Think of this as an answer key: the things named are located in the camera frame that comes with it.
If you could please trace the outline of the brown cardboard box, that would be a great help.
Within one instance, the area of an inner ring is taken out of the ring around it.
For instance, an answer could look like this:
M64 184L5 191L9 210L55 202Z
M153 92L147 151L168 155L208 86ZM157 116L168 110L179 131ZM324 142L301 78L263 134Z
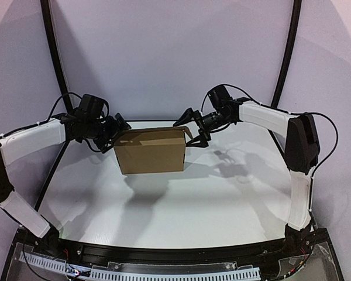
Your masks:
M114 143L122 174L182 172L186 137L193 138L186 126L125 131Z

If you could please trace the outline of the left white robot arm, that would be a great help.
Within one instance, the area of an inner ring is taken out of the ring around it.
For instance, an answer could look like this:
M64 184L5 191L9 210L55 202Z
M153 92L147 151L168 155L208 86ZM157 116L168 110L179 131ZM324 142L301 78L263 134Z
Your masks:
M69 141L86 142L96 146L95 153L106 153L130 129L121 114L109 114L106 100L84 94L70 113L51 112L44 121L1 134L0 208L43 244L56 246L59 231L15 190L6 168L27 155Z

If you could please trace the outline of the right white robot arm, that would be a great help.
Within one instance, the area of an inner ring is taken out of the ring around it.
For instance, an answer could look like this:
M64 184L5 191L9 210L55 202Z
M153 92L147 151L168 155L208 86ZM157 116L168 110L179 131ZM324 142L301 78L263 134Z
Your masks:
M188 108L173 124L180 127L193 122L198 127L198 136L193 137L188 147L205 148L212 134L231 124L247 123L258 126L272 134L284 163L290 173L291 204L285 236L302 238L312 228L312 185L318 166L320 144L312 113L290 113L264 105L247 92L241 98L233 98L228 88L237 87L220 84L209 90L213 111L203 114Z

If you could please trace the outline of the black front frame rail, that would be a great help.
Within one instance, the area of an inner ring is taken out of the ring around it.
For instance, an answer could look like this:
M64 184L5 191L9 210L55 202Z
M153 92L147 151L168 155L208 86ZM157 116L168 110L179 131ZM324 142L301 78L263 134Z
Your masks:
M286 256L280 249L281 239L244 245L183 249L130 248L67 239L61 239L60 242L68 250L69 261L83 265L105 266L108 262L186 265L229 261L237 261L239 264L248 261L256 264Z

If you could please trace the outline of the left black frame post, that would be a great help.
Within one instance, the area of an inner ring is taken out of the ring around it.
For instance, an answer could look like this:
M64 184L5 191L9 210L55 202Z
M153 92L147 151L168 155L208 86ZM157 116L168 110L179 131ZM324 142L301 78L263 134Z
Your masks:
M60 90L60 94L66 94L68 92L67 82L64 75L63 67L61 64L61 58L57 46L56 35L53 26L53 17L51 12L51 1L40 0L40 7L43 18L44 30L46 32L47 44L49 47L49 53L56 76L57 84Z

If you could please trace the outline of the black frame post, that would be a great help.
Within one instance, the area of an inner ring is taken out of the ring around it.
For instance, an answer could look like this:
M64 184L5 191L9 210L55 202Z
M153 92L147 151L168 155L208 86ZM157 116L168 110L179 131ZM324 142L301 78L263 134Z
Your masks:
M292 12L291 12L291 19L290 25L288 28L288 35L287 41L285 44L284 55L281 62L280 72L278 75L276 87L273 93L273 97L271 100L271 107L277 108L281 99L281 95L283 93L283 88L285 85L285 81L288 74L288 69L290 66L295 40L297 36L298 24L300 20L301 14L301 7L302 7L302 0L293 0L292 3Z
M53 26L53 17L51 12L51 1L40 0L40 7L43 18L44 30L46 32L47 44L49 47L49 53L56 76L57 84L60 90L60 94L66 94L68 92L67 82L64 75L63 67L61 64L61 58L57 46L56 35Z

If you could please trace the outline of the right black frame post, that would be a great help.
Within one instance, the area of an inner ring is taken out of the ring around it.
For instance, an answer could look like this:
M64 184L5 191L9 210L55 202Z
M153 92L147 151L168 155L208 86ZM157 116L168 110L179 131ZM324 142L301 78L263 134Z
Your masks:
M290 25L288 28L288 35L287 41L285 44L284 55L281 62L280 72L278 75L276 87L273 93L273 97L271 100L271 107L277 108L281 99L281 95L283 93L283 88L285 85L285 81L288 74L288 69L290 66L295 40L297 36L298 24L300 20L301 14L301 7L302 7L302 0L293 0L292 3L292 12L291 12L291 19Z

